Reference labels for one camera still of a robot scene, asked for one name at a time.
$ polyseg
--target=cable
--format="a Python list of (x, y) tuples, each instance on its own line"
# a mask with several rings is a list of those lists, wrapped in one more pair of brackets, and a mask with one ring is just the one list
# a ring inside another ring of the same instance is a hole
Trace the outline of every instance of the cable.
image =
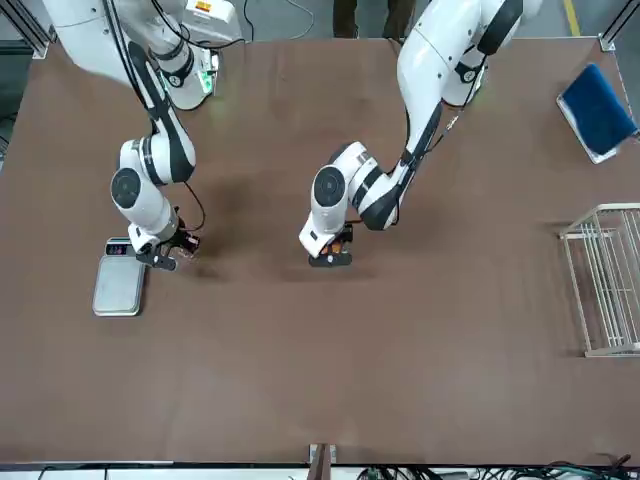
[(478, 73), (476, 75), (476, 78), (473, 79), (473, 83), (471, 84), (469, 93), (467, 93), (467, 97), (464, 99), (464, 103), (460, 108), (460, 112), (458, 112), (458, 114), (451, 119), (451, 121), (447, 124), (447, 127), (440, 134), (440, 136), (438, 137), (436, 142), (433, 144), (433, 146), (427, 148), (426, 153), (432, 152), (438, 146), (438, 144), (442, 141), (444, 136), (451, 131), (455, 123), (458, 121), (458, 118), (460, 117), (460, 115), (462, 115), (462, 113), (464, 112), (464, 109), (467, 108), (467, 105), (469, 104), (469, 100), (471, 99), (471, 95), (476, 90), (476, 84), (478, 83), (478, 79), (482, 76), (482, 71), (484, 69), (484, 64), (486, 61), (487, 61), (487, 56), (485, 55), (484, 57), (482, 57), (482, 61), (480, 62), (480, 66), (478, 67)]
[(38, 480), (42, 480), (42, 477), (44, 477), (44, 472), (46, 472), (47, 470), (49, 470), (51, 467), (46, 466), (44, 467), (42, 470), (40, 470), (40, 474), (38, 475)]
[(122, 31), (122, 26), (120, 25), (120, 19), (118, 18), (118, 12), (116, 11), (115, 4), (113, 0), (110, 1), (111, 6), (109, 6), (108, 0), (102, 0), (102, 7), (104, 8), (105, 16), (107, 17), (107, 23), (109, 25), (109, 29), (111, 30), (111, 34), (113, 36), (114, 43), (116, 44), (116, 50), (118, 51), (118, 56), (120, 57), (120, 61), (122, 62), (122, 67), (129, 79), (129, 83), (131, 83), (131, 88), (135, 92), (138, 99), (145, 104), (144, 97), (142, 96), (142, 92), (140, 91), (140, 86), (138, 85), (138, 79), (135, 76), (135, 70), (133, 68), (133, 63), (131, 62), (131, 57), (129, 56), (129, 52), (127, 50), (127, 46), (124, 41), (124, 33)]
[(294, 7), (299, 8), (300, 10), (302, 10), (303, 12), (306, 12), (310, 17), (311, 17), (311, 23), (309, 24), (309, 26), (307, 27), (307, 29), (302, 32), (299, 33), (298, 35), (295, 35), (293, 37), (289, 37), (289, 40), (297, 40), (299, 38), (304, 37), (307, 33), (309, 33), (311, 31), (311, 29), (313, 28), (313, 25), (316, 23), (316, 16), (313, 14), (313, 12), (305, 7), (303, 7), (302, 5), (294, 2), (294, 0), (287, 0), (288, 3), (290, 3), (291, 5), (293, 5)]
[(249, 0), (244, 0), (244, 5), (242, 7), (242, 13), (244, 14), (244, 19), (247, 21), (247, 23), (251, 27), (251, 41), (253, 42), (253, 37), (255, 35), (256, 27), (253, 25), (253, 22), (251, 20), (249, 20), (249, 17), (247, 16), (247, 4), (248, 3), (249, 3)]
[(84, 25), (85, 23), (89, 23), (89, 22), (94, 22), (98, 20), (98, 18), (90, 18), (89, 20), (83, 20), (81, 22), (77, 22), (77, 23), (69, 23), (67, 25), (56, 25), (56, 29), (58, 28), (70, 28), (70, 27), (77, 27), (78, 25)]
[(191, 192), (191, 195), (193, 196), (193, 198), (195, 199), (195, 201), (198, 204), (198, 207), (200, 207), (200, 213), (202, 214), (202, 220), (200, 221), (200, 224), (195, 227), (195, 228), (188, 228), (186, 229), (187, 232), (197, 232), (198, 230), (200, 230), (202, 227), (204, 227), (204, 223), (207, 220), (207, 214), (204, 211), (204, 207), (202, 206), (202, 202), (200, 201), (200, 199), (198, 198), (198, 196), (196, 195), (196, 192), (193, 191), (193, 188), (191, 188), (191, 185), (189, 185), (187, 182), (184, 182), (184, 185), (189, 189), (189, 191)]
[(525, 478), (536, 478), (540, 480), (558, 480), (565, 474), (578, 475), (590, 480), (630, 480), (629, 473), (632, 469), (625, 468), (624, 464), (630, 459), (629, 455), (624, 455), (612, 462), (609, 467), (585, 467), (569, 462), (552, 462), (540, 468), (511, 467), (499, 468), (494, 472), (490, 469), (484, 471), (480, 480), (504, 480), (511, 474), (509, 480), (520, 480)]
[(158, 3), (158, 0), (151, 0), (151, 4), (156, 9), (158, 14), (160, 15), (160, 18), (162, 19), (164, 24), (169, 28), (169, 30), (171, 30), (176, 37), (180, 38), (181, 40), (184, 40), (189, 45), (193, 45), (194, 47), (199, 47), (199, 48), (207, 48), (209, 50), (222, 50), (223, 48), (230, 47), (231, 45), (235, 45), (236, 43), (240, 43), (240, 42), (245, 42), (246, 43), (244, 38), (237, 38), (235, 40), (232, 40), (231, 42), (223, 43), (222, 45), (213, 45), (209, 40), (201, 40), (199, 42), (194, 42), (190, 38), (185, 37), (181, 32), (176, 30), (173, 25), (171, 25), (171, 23), (167, 19), (166, 12), (162, 8), (162, 6)]
[(18, 116), (18, 112), (10, 113), (9, 115), (5, 115), (4, 117), (0, 117), (0, 122), (4, 122), (5, 120), (14, 120)]
[(391, 467), (391, 471), (395, 472), (396, 478), (398, 477), (398, 474), (400, 474), (400, 476), (404, 480), (409, 480), (409, 477), (407, 477), (407, 475), (400, 469), (400, 467)]
[(631, 3), (633, 2), (633, 0), (629, 0), (627, 2), (627, 4), (624, 6), (624, 8), (622, 10), (620, 10), (620, 12), (618, 13), (618, 15), (616, 16), (616, 18), (613, 20), (613, 22), (611, 22), (611, 24), (609, 25), (609, 28), (607, 28), (604, 33), (602, 34), (603, 37), (606, 37), (607, 34), (609, 33), (609, 31), (613, 28), (613, 26), (616, 24), (616, 22), (620, 19), (620, 17), (624, 14), (624, 12), (627, 10), (627, 8), (629, 8), (629, 5), (631, 5)]

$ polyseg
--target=wire rack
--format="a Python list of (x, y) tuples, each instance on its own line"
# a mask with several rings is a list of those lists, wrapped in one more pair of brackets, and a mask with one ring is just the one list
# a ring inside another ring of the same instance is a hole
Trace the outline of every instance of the wire rack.
[(640, 356), (640, 203), (599, 205), (559, 236), (585, 356)]

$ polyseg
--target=person's leg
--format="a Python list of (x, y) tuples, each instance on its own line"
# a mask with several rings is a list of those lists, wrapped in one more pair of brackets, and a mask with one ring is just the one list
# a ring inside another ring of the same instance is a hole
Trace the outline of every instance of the person's leg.
[(382, 36), (400, 39), (405, 36), (409, 19), (416, 5), (416, 0), (387, 0), (389, 16), (384, 25)]
[(333, 36), (356, 36), (356, 7), (358, 0), (333, 0)]

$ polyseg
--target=yellow floor line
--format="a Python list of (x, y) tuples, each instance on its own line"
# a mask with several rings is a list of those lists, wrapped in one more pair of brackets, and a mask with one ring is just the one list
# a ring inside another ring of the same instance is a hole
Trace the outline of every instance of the yellow floor line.
[(569, 22), (571, 35), (580, 37), (580, 25), (578, 25), (578, 17), (576, 16), (576, 9), (573, 6), (573, 0), (564, 0), (564, 9), (567, 12), (567, 21)]

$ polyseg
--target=orange object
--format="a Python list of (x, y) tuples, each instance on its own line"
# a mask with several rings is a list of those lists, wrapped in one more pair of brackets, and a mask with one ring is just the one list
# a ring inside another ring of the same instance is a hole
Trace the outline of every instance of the orange object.
[(211, 4), (207, 2), (196, 2), (196, 8), (209, 13), (211, 11)]

